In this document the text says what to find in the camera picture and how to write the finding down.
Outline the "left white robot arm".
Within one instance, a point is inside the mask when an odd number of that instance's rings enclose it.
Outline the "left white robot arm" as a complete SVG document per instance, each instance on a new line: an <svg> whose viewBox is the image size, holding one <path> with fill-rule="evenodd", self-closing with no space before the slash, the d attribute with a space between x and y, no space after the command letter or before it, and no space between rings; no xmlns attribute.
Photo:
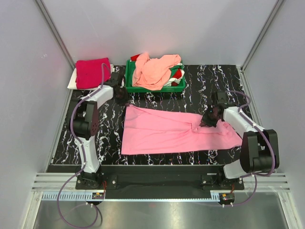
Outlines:
<svg viewBox="0 0 305 229"><path fill-rule="evenodd" d="M81 171L89 173L86 183L93 189L103 183L103 177L96 173L100 167L95 147L95 135L99 130L99 108L112 99L121 106L129 103L126 79L122 74L112 73L111 78L102 86L87 96L74 100L67 113L71 134L81 154Z"/></svg>

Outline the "pink t shirt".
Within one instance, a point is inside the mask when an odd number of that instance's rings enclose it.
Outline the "pink t shirt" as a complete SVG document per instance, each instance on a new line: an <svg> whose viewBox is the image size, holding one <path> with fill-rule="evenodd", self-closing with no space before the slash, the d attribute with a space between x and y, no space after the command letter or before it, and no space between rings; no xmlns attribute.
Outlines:
<svg viewBox="0 0 305 229"><path fill-rule="evenodd" d="M184 153L224 150L242 144L227 123L201 127L201 115L140 108L126 108L122 137L123 155Z"/></svg>

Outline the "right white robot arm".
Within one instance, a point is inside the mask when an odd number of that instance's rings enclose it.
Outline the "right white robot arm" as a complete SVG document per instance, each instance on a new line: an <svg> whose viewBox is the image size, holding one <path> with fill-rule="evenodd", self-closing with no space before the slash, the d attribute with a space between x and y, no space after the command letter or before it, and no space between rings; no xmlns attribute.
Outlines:
<svg viewBox="0 0 305 229"><path fill-rule="evenodd" d="M229 102L228 94L241 94L247 103L238 107ZM229 188L234 179L249 176L270 176L279 167L278 135L273 129L265 129L250 119L242 110L251 98L242 92L213 92L212 104L205 111L200 126L216 127L221 121L228 122L242 138L241 153L237 161L225 165L216 177L218 187Z"/></svg>

